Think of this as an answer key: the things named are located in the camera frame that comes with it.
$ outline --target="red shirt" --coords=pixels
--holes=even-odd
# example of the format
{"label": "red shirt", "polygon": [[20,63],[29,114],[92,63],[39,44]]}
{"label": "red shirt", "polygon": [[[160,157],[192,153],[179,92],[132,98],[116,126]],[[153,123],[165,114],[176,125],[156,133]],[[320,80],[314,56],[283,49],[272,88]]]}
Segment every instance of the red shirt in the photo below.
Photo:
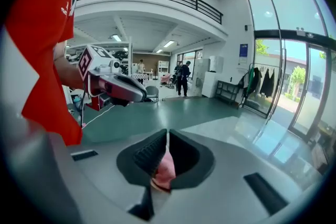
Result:
{"label": "red shirt", "polygon": [[22,115],[59,133],[66,145],[79,144],[82,130],[68,112],[54,65],[56,43],[74,36],[72,0],[16,0],[5,27],[16,47],[39,74]]}

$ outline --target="person in white shirt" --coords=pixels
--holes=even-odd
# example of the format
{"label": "person in white shirt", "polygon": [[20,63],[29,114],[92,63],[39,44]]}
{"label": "person in white shirt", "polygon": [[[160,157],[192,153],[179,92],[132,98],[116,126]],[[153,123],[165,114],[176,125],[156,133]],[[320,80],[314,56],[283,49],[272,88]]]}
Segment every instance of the person in white shirt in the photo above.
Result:
{"label": "person in white shirt", "polygon": [[[138,63],[138,70],[137,73],[138,74],[143,74],[145,72],[145,65],[143,63],[143,60],[140,60],[140,63]],[[138,81],[143,84],[143,79],[138,79]]]}

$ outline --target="green floor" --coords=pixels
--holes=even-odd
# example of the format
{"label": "green floor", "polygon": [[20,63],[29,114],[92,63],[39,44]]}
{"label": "green floor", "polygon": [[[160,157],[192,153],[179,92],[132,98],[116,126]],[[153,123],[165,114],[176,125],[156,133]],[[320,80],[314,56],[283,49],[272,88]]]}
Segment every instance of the green floor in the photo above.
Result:
{"label": "green floor", "polygon": [[[87,123],[110,106],[97,112],[85,108]],[[126,108],[115,106],[83,129],[82,143],[99,143],[163,128],[183,129],[228,116],[239,117],[237,110],[211,98],[134,103]]]}

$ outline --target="blue sign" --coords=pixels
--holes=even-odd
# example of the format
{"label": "blue sign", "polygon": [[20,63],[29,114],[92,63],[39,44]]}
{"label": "blue sign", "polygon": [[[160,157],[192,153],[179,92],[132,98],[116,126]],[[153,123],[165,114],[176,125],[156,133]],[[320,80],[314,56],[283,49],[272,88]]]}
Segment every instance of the blue sign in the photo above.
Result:
{"label": "blue sign", "polygon": [[239,57],[247,57],[247,44],[240,44]]}

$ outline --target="pink fabric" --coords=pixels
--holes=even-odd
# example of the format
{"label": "pink fabric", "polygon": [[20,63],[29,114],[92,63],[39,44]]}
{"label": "pink fabric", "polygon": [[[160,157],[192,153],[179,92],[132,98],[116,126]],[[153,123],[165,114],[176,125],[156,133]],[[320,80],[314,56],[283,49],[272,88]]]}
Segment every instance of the pink fabric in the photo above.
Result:
{"label": "pink fabric", "polygon": [[161,83],[165,83],[165,82],[168,83],[170,80],[170,77],[171,77],[170,74],[164,75],[163,77],[161,77]]}
{"label": "pink fabric", "polygon": [[166,150],[159,167],[157,168],[153,182],[161,188],[170,189],[170,182],[176,177],[173,157],[169,150]]}

